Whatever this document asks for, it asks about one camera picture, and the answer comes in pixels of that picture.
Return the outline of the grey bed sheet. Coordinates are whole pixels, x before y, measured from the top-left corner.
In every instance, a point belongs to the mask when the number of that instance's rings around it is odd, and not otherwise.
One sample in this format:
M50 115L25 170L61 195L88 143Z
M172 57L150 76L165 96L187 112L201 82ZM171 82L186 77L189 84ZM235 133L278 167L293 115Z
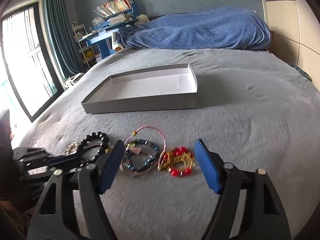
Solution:
M108 76L170 64L190 64L199 108L90 115L81 102ZM296 236L319 203L319 91L266 51L127 49L96 64L31 126L20 145L61 154L91 132L125 140L140 126L160 129L168 148L192 148L202 139L237 168L263 168ZM174 178L152 170L141 177L118 172L101 198L119 239L200 239L217 195L199 167Z

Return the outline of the black framed window door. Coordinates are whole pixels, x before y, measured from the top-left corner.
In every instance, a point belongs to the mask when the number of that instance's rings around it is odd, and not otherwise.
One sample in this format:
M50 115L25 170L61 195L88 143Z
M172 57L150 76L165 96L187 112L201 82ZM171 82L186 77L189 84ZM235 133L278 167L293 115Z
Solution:
M1 17L1 55L17 101L33 122L63 93L44 40L39 2Z

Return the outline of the grey shallow cardboard tray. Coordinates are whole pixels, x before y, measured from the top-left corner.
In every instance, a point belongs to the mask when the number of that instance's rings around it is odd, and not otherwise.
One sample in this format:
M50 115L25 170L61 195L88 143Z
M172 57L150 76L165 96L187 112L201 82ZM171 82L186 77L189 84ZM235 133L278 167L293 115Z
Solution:
M81 102L87 114L197 107L197 77L189 64L172 64L108 76Z

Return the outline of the teal curtain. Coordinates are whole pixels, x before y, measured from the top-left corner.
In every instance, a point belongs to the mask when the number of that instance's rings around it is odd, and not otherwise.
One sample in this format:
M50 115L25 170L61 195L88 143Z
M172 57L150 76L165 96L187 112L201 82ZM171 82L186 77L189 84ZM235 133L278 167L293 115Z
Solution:
M65 0L43 0L43 5L50 44L63 77L83 73L84 65L74 42Z

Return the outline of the blue desk with shelf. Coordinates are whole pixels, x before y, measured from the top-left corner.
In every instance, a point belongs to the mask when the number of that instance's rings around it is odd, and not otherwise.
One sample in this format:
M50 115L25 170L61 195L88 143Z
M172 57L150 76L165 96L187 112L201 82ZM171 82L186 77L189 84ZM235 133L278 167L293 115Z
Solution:
M119 22L116 24L111 24L109 19L116 16L126 16L132 17L132 20ZM100 51L101 58L104 59L115 53L112 49L111 38L112 33L119 29L127 28L133 26L137 20L138 7L136 3L131 4L131 8L126 9L122 12L118 12L112 16L108 16L103 23L97 24L93 27L93 31L87 35L84 35L80 40L85 41L87 46L97 45Z

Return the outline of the blue blanket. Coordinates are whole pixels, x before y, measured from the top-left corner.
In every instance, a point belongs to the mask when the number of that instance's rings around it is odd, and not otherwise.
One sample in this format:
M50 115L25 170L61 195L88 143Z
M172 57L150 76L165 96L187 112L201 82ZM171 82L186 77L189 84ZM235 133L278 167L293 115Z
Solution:
M265 50L272 34L253 10L221 7L169 14L116 31L114 46L143 49Z

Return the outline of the white plush toy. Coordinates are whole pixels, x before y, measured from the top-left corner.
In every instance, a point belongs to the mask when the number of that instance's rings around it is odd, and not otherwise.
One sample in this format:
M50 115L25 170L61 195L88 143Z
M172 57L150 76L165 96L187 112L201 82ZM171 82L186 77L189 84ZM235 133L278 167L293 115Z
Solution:
M148 18L147 15L141 14L141 15L138 15L138 16L136 17L136 22L134 23L134 25L139 25L139 24L148 23L149 21L150 21L150 20L149 20L149 18Z

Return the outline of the row of books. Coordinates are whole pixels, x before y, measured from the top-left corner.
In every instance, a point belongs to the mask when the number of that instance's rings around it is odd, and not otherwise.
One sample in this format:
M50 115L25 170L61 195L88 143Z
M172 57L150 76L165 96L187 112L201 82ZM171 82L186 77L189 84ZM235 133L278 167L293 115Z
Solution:
M115 15L125 10L131 9L134 0L108 0L105 4L102 4L93 11L102 18Z

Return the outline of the beige wardrobe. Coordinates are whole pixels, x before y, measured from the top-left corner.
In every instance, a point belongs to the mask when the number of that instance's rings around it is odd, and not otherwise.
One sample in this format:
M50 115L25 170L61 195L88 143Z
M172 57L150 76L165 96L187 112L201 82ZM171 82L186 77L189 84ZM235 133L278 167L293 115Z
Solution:
M270 51L307 72L319 88L319 12L310 0L262 0Z

